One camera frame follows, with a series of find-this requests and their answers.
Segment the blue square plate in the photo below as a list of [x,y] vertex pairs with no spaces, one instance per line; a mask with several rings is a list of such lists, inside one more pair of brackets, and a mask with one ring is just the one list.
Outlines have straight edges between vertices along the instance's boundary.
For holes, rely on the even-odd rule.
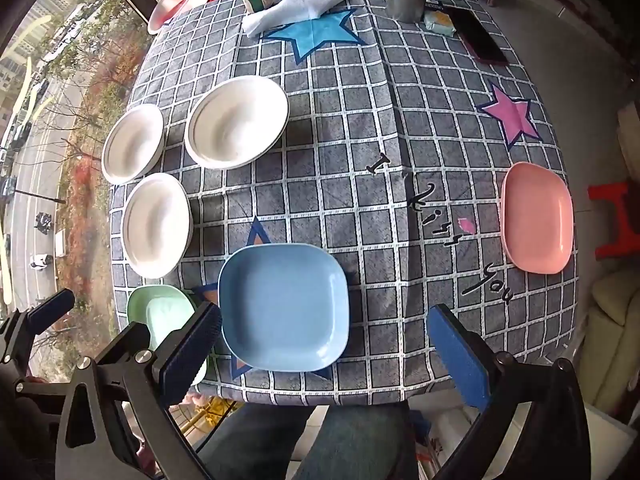
[[337,260],[308,244],[250,245],[218,278],[222,336],[231,353],[258,370],[322,370],[344,352],[349,293]]

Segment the pink square plate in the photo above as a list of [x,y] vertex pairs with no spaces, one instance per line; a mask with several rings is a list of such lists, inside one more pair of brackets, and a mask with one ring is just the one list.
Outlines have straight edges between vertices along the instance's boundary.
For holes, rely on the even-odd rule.
[[573,253],[574,207],[553,171],[517,162],[500,192],[500,235],[511,263],[533,274],[558,274]]

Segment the large white bowl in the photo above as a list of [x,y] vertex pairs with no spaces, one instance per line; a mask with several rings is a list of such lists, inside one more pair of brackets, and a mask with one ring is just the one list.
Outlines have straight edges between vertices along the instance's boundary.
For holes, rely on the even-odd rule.
[[186,121],[184,146],[204,168],[240,168],[277,143],[288,116],[288,96],[276,82],[256,75],[233,77],[195,105]]

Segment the green square plate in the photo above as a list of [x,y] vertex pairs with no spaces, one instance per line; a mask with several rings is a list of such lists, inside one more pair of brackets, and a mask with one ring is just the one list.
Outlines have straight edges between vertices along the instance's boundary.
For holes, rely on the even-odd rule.
[[180,330],[195,312],[192,300],[171,285],[137,287],[127,302],[129,323],[144,324],[150,332],[149,349],[155,351],[174,330]]

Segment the beige sofa cushion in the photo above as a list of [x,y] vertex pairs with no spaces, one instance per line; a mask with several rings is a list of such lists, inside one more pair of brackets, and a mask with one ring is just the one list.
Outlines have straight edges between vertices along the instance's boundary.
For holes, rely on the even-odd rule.
[[600,278],[591,297],[577,377],[584,401],[613,415],[639,370],[639,270]]

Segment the red plastic stool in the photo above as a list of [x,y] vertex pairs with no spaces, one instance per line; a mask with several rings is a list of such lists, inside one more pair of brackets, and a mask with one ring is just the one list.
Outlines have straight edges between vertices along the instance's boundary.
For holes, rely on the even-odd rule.
[[614,208],[615,237],[594,252],[597,260],[625,258],[639,252],[639,182],[625,181],[589,185],[590,200],[603,200]]

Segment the grey checked tablecloth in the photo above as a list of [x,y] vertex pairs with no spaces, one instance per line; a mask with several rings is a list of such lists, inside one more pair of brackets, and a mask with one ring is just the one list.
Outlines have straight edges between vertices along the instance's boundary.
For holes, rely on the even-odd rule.
[[[242,33],[241,0],[176,18],[153,40],[130,102],[165,122],[158,169],[189,197],[194,233],[166,283],[215,283],[232,252],[261,242],[308,243],[337,258],[352,326],[344,356],[320,373],[239,363],[223,344],[198,391],[238,401],[373,404],[448,385],[426,336],[426,311],[446,304],[491,348],[535,362],[574,333],[574,262],[549,275],[518,270],[501,247],[502,182],[516,162],[565,172],[541,97],[477,0],[470,10],[506,55],[478,62],[462,41],[402,24],[385,0],[349,0],[356,44],[325,44],[303,61],[277,39]],[[290,121],[245,168],[196,164],[183,135],[191,110],[234,76],[274,80]]]

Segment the black flat case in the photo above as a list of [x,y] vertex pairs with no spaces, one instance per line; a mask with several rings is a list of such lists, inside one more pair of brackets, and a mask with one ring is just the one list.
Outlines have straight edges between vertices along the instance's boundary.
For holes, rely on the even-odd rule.
[[475,14],[468,9],[443,6],[473,58],[487,65],[507,66],[509,60]]

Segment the white cloth towel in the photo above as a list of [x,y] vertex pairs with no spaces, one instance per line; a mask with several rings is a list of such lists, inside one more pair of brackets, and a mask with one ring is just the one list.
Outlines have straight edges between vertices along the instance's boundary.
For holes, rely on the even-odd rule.
[[242,32],[253,38],[283,25],[314,20],[345,0],[281,0],[275,6],[253,14],[242,21]]

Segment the small yellow sponge packet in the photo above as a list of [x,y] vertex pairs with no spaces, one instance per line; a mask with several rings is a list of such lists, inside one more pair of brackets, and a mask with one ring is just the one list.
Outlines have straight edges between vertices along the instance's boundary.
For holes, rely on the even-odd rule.
[[423,23],[429,32],[446,37],[456,36],[457,29],[451,21],[450,16],[439,10],[426,10],[424,12]]

